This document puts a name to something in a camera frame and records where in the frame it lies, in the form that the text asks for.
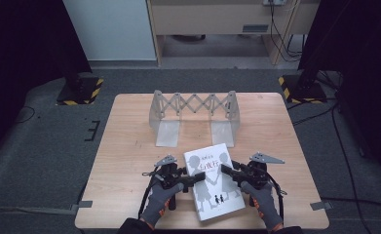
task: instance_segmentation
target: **wooden table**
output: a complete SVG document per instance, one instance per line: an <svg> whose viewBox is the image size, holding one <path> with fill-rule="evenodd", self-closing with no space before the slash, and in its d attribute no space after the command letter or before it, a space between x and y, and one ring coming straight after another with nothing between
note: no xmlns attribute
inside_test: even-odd
<svg viewBox="0 0 381 234"><path fill-rule="evenodd" d="M283 98L274 93L236 95L241 126L235 147L229 148L232 159L246 164L249 156L260 151L285 160L282 165L268 165L269 174L287 192L285 225L327 228L325 210L313 211L310 206L320 202L320 197ZM78 228L119 228L127 217L137 216L149 181L142 173L154 170L154 163L168 154L177 159L179 167L184 167L184 152L211 145L209 121L201 120L199 113L197 118L183 113L177 147L156 147L155 135L148 123L152 98L152 94L116 96L82 199L93 201L93 205L80 208L75 219ZM204 222L197 219L192 193L178 193L176 199L177 209L167 211L156 228L265 228L255 208L248 205L247 195L245 209Z"/></svg>

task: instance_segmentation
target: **black and yellow striped base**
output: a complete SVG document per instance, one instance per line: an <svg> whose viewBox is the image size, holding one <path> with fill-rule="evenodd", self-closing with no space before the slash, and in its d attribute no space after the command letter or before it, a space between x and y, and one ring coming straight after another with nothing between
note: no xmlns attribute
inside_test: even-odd
<svg viewBox="0 0 381 234"><path fill-rule="evenodd" d="M296 84L298 76L286 75L279 77L279 84L284 92L287 102L291 103L323 103L326 102L326 95L319 84L314 84L312 89L298 91Z"/></svg>
<svg viewBox="0 0 381 234"><path fill-rule="evenodd" d="M81 94L74 93L65 85L57 98L57 105L92 104L103 81L101 78L83 78Z"/></svg>

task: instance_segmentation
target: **electrical outlet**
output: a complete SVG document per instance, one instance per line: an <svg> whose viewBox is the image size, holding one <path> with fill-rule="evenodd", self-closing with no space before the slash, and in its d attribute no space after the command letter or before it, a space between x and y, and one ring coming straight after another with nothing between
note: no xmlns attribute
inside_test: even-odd
<svg viewBox="0 0 381 234"><path fill-rule="evenodd" d="M274 6L282 6L286 4L286 0L263 0L263 5L270 6L271 4Z"/></svg>

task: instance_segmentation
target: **person's arm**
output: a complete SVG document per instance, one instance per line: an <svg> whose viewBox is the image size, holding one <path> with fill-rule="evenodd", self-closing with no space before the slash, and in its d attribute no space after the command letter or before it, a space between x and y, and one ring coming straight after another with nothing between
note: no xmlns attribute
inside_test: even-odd
<svg viewBox="0 0 381 234"><path fill-rule="evenodd" d="M182 183L178 183L170 189L163 189L160 181L158 179L155 181L148 197L148 205L140 215L140 218L127 218L117 234L149 234L153 232L157 221L164 214L172 195L184 188Z"/></svg>
<svg viewBox="0 0 381 234"><path fill-rule="evenodd" d="M118 229L117 234L150 234L153 229L144 221L136 218L127 218Z"/></svg>
<svg viewBox="0 0 381 234"><path fill-rule="evenodd" d="M261 189L255 189L248 182L241 183L242 191L249 194L253 199L254 206L263 219L266 229L273 234L303 234L299 226L284 227L284 221L278 215L272 197L272 186L267 183Z"/></svg>

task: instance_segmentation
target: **black curtain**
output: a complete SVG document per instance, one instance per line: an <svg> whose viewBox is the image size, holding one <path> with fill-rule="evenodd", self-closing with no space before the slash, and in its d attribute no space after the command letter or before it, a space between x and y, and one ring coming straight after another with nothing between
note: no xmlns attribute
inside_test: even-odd
<svg viewBox="0 0 381 234"><path fill-rule="evenodd" d="M63 69L91 72L62 1L0 0L0 140L26 93Z"/></svg>
<svg viewBox="0 0 381 234"><path fill-rule="evenodd" d="M342 72L343 114L362 155L381 164L381 2L322 0L299 64L309 68Z"/></svg>

